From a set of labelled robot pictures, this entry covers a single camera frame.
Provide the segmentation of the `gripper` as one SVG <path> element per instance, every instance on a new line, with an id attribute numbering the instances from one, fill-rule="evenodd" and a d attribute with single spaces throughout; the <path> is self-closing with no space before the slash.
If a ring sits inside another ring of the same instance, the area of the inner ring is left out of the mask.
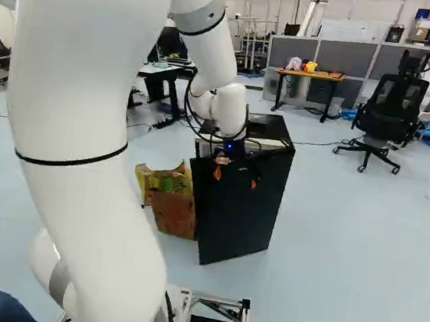
<path id="1" fill-rule="evenodd" d="M 245 170 L 248 173 L 250 180 L 250 188 L 254 190 L 260 180 L 263 178 L 263 173 L 258 162 L 253 157 L 247 157 L 245 149 L 245 141 L 243 139 L 233 140 L 232 138 L 223 139 L 217 144 L 212 151 L 212 159 L 214 159 L 215 169 L 213 177 L 219 181 L 222 178 L 222 167 L 227 162 L 236 162 L 245 160 Z"/>

